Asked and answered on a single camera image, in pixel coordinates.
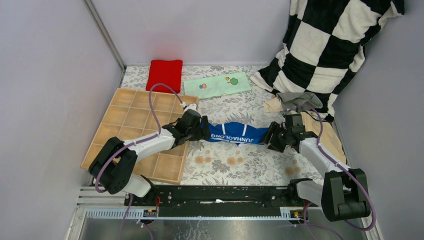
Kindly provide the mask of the blue underwear with white lettering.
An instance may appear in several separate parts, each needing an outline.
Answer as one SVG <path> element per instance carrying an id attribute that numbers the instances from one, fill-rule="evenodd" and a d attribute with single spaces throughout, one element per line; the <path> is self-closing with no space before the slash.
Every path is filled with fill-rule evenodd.
<path id="1" fill-rule="evenodd" d="M 267 127 L 256 128 L 248 124 L 234 121 L 217 125 L 209 123 L 208 126 L 210 131 L 210 138 L 206 139 L 205 141 L 211 143 L 228 142 L 237 145 L 261 145 L 261 140 L 268 132 Z"/>

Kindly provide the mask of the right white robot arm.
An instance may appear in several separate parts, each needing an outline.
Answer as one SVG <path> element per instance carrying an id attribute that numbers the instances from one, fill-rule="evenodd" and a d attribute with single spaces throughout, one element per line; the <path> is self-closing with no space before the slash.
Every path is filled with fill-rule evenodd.
<path id="1" fill-rule="evenodd" d="M 287 186 L 287 201 L 299 206 L 309 201 L 321 207 L 331 221 L 368 217 L 372 212 L 365 172 L 353 169 L 325 151 L 318 135 L 307 131 L 299 113 L 289 114 L 284 123 L 272 122 L 261 143 L 283 152 L 287 146 L 309 160 L 323 176 L 323 184 L 310 178 L 293 179 Z"/>

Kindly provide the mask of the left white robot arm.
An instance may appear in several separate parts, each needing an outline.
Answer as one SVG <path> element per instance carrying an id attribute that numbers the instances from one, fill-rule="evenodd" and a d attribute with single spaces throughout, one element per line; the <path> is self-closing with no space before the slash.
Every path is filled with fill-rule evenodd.
<path id="1" fill-rule="evenodd" d="M 131 140 L 111 137 L 88 167 L 95 178 L 99 193 L 111 195 L 119 192 L 132 194 L 144 206 L 155 200 L 154 185 L 144 176 L 136 175 L 136 164 L 153 154 L 168 151 L 187 141 L 206 140 L 211 137 L 207 116 L 186 109 L 175 122 L 163 125 L 158 131 Z"/>

